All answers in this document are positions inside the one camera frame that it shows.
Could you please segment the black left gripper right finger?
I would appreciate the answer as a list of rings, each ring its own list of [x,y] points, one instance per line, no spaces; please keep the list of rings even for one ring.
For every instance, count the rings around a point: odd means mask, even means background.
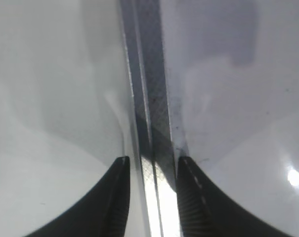
[[[296,191],[276,168],[233,159],[214,170],[178,159],[180,226],[185,237],[294,237]]]

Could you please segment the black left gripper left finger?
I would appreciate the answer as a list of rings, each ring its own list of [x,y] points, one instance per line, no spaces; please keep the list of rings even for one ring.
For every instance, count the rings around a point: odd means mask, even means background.
[[[116,158],[95,186],[31,237],[123,237],[130,205],[130,159]]]

